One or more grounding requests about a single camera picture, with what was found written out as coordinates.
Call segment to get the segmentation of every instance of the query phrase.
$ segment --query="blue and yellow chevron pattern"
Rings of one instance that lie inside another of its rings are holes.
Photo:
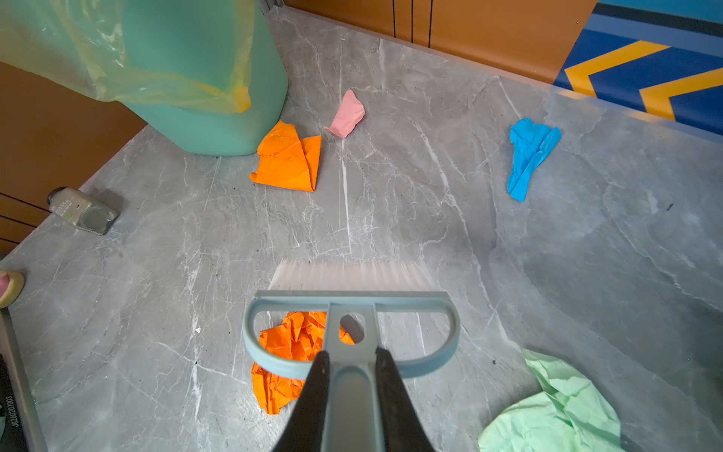
[[[723,38],[595,16],[555,85],[723,135]]]

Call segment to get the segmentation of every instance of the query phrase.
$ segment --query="crumpled paper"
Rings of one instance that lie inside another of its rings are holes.
[[[561,359],[522,356],[542,392],[497,416],[479,436],[480,452],[623,452],[620,420],[585,375]]]
[[[249,178],[257,184],[313,192],[319,171],[321,135],[299,139],[296,127],[279,121],[259,144],[259,168]]]
[[[295,361],[313,361],[324,343],[326,312],[292,312],[281,325],[264,330],[259,343],[277,357]],[[339,339],[354,345],[344,328],[339,328]],[[259,406],[268,414],[279,414],[281,407],[301,395],[303,380],[279,377],[254,363],[251,369],[254,395]]]
[[[362,118],[364,118],[364,104],[359,102],[354,91],[347,90],[341,99],[341,105],[334,116],[331,127],[325,127],[325,129],[334,135],[346,138]]]
[[[530,118],[520,119],[510,129],[510,141],[515,147],[512,173],[507,180],[507,191],[517,201],[524,201],[532,171],[552,152],[562,137],[560,129],[535,124]]]

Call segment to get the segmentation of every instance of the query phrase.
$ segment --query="plastic bag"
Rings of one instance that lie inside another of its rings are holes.
[[[254,0],[6,0],[0,61],[100,101],[251,106]]]

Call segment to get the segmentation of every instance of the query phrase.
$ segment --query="blue crumpled paper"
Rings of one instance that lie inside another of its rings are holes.
[[[517,201],[524,201],[532,171],[552,152],[562,137],[560,129],[535,124],[530,118],[520,119],[510,129],[510,141],[515,147],[512,174],[507,180],[507,191]]]

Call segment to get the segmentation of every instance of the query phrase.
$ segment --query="light green crumpled paper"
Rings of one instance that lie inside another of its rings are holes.
[[[585,375],[534,351],[522,357],[542,392],[492,421],[479,436],[480,452],[623,452],[620,420]]]

